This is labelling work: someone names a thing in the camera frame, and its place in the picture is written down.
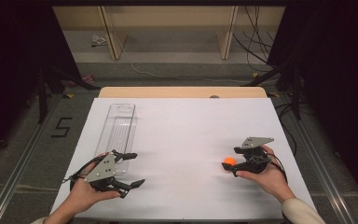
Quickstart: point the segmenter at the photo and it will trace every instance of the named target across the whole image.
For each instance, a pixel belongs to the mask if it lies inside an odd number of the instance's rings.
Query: white cable
[[[175,79],[181,79],[181,80],[194,80],[194,79],[200,79],[200,80],[205,80],[205,81],[215,81],[215,82],[218,82],[218,81],[229,81],[229,82],[240,82],[240,83],[250,83],[251,81],[241,81],[241,80],[233,80],[233,79],[212,79],[212,78],[205,78],[205,77],[164,77],[164,76],[157,76],[157,75],[154,75],[152,73],[149,73],[149,72],[143,72],[143,71],[139,71],[138,69],[135,68],[135,66],[133,65],[132,63],[132,60],[131,60],[131,57],[127,54],[127,51],[124,50],[124,47],[121,45],[117,35],[116,35],[116,32],[113,31],[113,35],[115,36],[118,44],[120,45],[121,47],[121,50],[123,51],[124,55],[126,55],[126,57],[129,59],[129,62],[130,62],[130,65],[132,67],[132,69],[139,73],[139,74],[147,74],[149,76],[152,76],[152,77],[159,77],[159,78],[175,78]]]

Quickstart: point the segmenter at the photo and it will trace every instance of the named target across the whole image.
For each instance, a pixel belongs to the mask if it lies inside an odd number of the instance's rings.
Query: metal rail
[[[290,103],[290,100],[286,95],[284,95],[282,99],[286,104]],[[312,144],[310,136],[308,135],[302,121],[298,120],[293,113],[289,114],[294,124],[296,125],[301,139],[304,141],[305,149],[310,155],[310,162],[312,163],[316,175],[321,181],[322,187],[324,188],[327,198],[329,199],[331,205],[333,206],[333,209],[336,212],[339,222],[355,223],[351,212],[349,211],[348,206],[345,203],[345,200],[339,193],[339,190],[334,184],[332,178],[330,177],[330,174],[327,172],[327,169],[325,168],[324,163],[319,157],[316,147],[314,146],[314,144]]]
[[[17,163],[16,167],[13,169],[13,172],[11,173],[8,181],[6,182],[6,184],[3,187],[3,189],[0,193],[0,219],[7,209],[7,206],[14,194],[14,191],[16,190],[16,187],[17,187],[18,183],[20,182],[25,169],[28,166],[28,163],[32,158],[32,155],[34,154],[34,148],[35,148],[36,144],[38,143],[38,140],[46,127],[48,119],[50,118],[52,112],[54,111],[54,108],[57,106],[60,99],[61,99],[61,96],[59,96],[59,95],[53,96],[52,102],[51,102],[51,108],[50,108],[49,112],[47,113],[46,118],[44,119],[44,121],[42,123],[37,124],[37,126],[34,130],[34,133],[31,137],[30,141],[28,142],[27,147],[25,148],[25,150],[23,151],[23,153],[19,159],[19,162]]]

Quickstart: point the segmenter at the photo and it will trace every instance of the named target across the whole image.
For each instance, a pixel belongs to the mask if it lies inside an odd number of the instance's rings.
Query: wrist
[[[57,210],[44,220],[43,224],[65,224],[68,223],[75,215],[76,212],[73,211],[72,206],[63,202]]]
[[[280,203],[283,203],[286,200],[293,199],[296,195],[292,192],[292,190],[287,187],[285,189],[279,189],[279,191],[274,192],[272,194]]]

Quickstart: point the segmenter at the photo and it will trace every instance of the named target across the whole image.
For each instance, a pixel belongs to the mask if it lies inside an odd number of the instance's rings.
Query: white board
[[[281,218],[280,203],[221,162],[249,136],[273,137],[294,194],[314,208],[270,99],[94,100],[65,177],[91,160],[111,104],[135,104],[138,117],[129,170],[117,179],[145,179],[125,199],[96,203],[78,217],[126,221],[236,221]],[[54,211],[69,194],[63,184]]]

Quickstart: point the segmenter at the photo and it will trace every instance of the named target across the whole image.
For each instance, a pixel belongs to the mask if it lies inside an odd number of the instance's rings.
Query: gray floor
[[[239,86],[252,80],[253,73],[262,74],[254,68],[270,69],[255,58],[250,59],[252,67],[247,64],[246,54],[235,41],[231,46],[230,58],[222,61],[217,40],[211,33],[130,34],[125,46],[127,55],[114,62],[110,60],[106,47],[90,46],[91,36],[101,33],[65,34],[81,74],[93,74],[95,76],[93,85],[101,87]],[[241,37],[241,41],[245,43],[244,36]],[[253,50],[257,51],[257,55],[262,55],[259,46],[253,45]],[[266,92],[276,91],[273,79],[262,85]],[[67,95],[64,97],[52,95],[48,99],[47,120],[40,125],[37,124],[39,115],[37,96],[33,95],[30,98],[30,107],[23,109],[10,135],[6,138],[7,147],[0,147],[0,195],[7,181],[13,177],[13,171],[18,171],[19,165],[23,165],[23,169],[14,174],[19,175],[19,181],[16,183],[16,190],[12,195],[8,195],[7,204],[3,206],[5,212],[0,216],[0,223],[30,223],[48,215],[66,168],[72,159],[92,100],[98,96],[98,93],[98,91],[86,91],[74,87],[66,88]],[[290,91],[281,92],[280,97],[271,97],[271,101],[275,105],[282,105],[285,103],[284,99],[289,96]],[[334,155],[335,149],[312,110],[306,105],[302,106],[301,123],[306,128],[339,196],[348,206],[353,223],[358,223],[358,186],[345,164]],[[62,122],[62,125],[70,127],[70,131],[66,137],[52,138],[52,135],[64,132],[56,129],[60,118],[72,118]],[[307,143],[300,135],[296,120],[290,114],[286,114],[282,117],[282,123],[296,141],[296,161],[318,212],[326,223],[340,223],[324,185],[315,172],[307,151]],[[287,135],[287,138],[292,150],[295,150],[295,141],[290,135]],[[25,160],[24,164],[18,164],[23,158],[22,153],[30,148],[32,153],[29,160]],[[98,222],[76,219],[74,223]]]

